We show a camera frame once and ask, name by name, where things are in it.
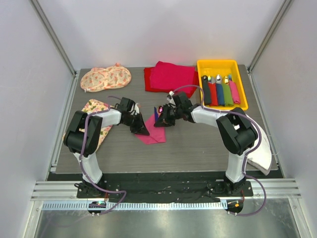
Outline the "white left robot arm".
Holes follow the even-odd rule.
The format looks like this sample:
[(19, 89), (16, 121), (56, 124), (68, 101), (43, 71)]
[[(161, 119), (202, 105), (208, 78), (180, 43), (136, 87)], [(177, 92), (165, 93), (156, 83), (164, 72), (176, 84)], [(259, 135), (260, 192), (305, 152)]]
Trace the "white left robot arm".
[(114, 107), (108, 106), (101, 111), (76, 111), (63, 139), (64, 145), (77, 158), (83, 180), (90, 183), (88, 192), (95, 198), (102, 197), (106, 190), (100, 182), (103, 173), (96, 156), (101, 129), (119, 124), (128, 126), (132, 134), (150, 135), (137, 103), (123, 97)]

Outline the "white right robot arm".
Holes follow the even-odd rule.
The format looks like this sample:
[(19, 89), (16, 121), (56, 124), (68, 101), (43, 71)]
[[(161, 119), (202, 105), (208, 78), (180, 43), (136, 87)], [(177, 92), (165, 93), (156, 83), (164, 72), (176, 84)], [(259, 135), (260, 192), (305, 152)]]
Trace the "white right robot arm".
[(259, 138), (256, 125), (240, 107), (232, 110), (216, 110), (202, 104), (192, 104), (184, 92), (176, 94), (171, 92), (167, 100), (167, 104), (155, 108), (154, 127), (174, 126), (178, 119), (216, 127), (229, 152), (224, 191), (230, 196), (239, 193), (246, 180), (247, 153)]

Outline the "iridescent purple knife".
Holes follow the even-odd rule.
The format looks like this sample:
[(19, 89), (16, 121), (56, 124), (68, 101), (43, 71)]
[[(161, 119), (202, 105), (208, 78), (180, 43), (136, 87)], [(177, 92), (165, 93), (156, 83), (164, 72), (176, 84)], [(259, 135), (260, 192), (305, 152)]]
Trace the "iridescent purple knife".
[(155, 121), (157, 121), (159, 118), (159, 112), (158, 112), (158, 109), (156, 107), (154, 107), (154, 116), (155, 116)]

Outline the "pink paper napkin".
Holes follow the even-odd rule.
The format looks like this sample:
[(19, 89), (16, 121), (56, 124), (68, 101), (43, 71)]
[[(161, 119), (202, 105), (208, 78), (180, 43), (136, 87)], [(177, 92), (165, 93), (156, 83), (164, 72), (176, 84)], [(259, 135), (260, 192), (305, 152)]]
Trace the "pink paper napkin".
[(157, 143), (165, 143), (165, 129), (163, 127), (156, 128), (154, 127), (155, 116), (154, 113), (149, 117), (149, 119), (145, 122), (145, 126), (149, 131), (149, 136), (144, 135), (135, 135), (139, 140), (141, 140), (146, 145), (157, 144)]

